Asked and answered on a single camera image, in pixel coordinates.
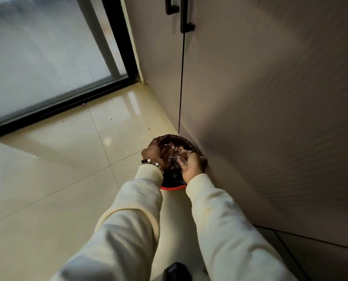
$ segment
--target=person's right hand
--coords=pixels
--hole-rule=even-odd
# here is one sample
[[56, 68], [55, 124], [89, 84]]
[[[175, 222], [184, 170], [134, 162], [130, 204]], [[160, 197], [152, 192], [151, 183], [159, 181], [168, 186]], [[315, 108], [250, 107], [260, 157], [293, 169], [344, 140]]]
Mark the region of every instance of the person's right hand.
[[202, 163], [201, 158], [197, 153], [187, 152], [187, 157], [188, 159], [186, 156], [178, 158], [178, 163], [183, 170], [183, 179], [188, 184], [196, 175], [204, 173], [204, 163]]

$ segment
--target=person's left hand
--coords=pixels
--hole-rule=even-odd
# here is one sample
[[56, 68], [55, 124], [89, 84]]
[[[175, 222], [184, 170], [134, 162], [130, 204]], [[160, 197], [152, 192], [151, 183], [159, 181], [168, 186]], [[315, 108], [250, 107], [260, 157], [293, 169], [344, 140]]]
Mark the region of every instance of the person's left hand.
[[158, 164], [160, 164], [160, 166], [162, 167], [162, 170], [165, 169], [166, 165], [167, 165], [167, 149], [163, 149], [162, 153], [160, 151], [160, 147], [158, 146], [158, 141], [157, 140], [153, 140], [148, 148], [144, 149], [141, 152], [141, 155], [143, 156], [143, 159], [151, 159], [153, 162], [156, 162]]

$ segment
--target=person's left arm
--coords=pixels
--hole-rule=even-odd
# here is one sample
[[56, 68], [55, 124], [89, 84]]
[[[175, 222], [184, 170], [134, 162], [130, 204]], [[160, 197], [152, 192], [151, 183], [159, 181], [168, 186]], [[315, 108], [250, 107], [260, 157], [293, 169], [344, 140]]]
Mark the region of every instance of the person's left arm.
[[121, 187], [101, 216], [91, 239], [52, 280], [148, 281], [160, 236], [162, 180], [158, 167], [140, 165], [135, 179]]

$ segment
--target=sleeve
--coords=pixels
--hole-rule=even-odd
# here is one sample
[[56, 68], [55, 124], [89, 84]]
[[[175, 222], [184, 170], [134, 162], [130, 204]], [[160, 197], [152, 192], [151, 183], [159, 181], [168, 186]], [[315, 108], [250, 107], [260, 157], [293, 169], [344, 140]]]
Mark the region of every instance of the sleeve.
[[163, 176], [141, 165], [99, 219], [91, 239], [51, 280], [149, 280], [160, 236]]
[[186, 193], [211, 280], [296, 280], [231, 196], [206, 174], [195, 176]]

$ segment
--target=long-sleeve shirt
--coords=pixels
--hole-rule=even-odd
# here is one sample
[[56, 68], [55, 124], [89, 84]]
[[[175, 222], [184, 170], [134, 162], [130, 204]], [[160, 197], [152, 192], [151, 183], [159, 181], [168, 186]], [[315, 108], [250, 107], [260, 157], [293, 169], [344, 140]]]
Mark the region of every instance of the long-sleeve shirt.
[[[162, 181], [157, 167], [141, 165], [101, 216], [91, 239], [52, 280], [148, 281], [160, 237]], [[229, 194], [215, 188], [206, 174], [195, 176], [186, 193], [211, 280], [296, 280]]]

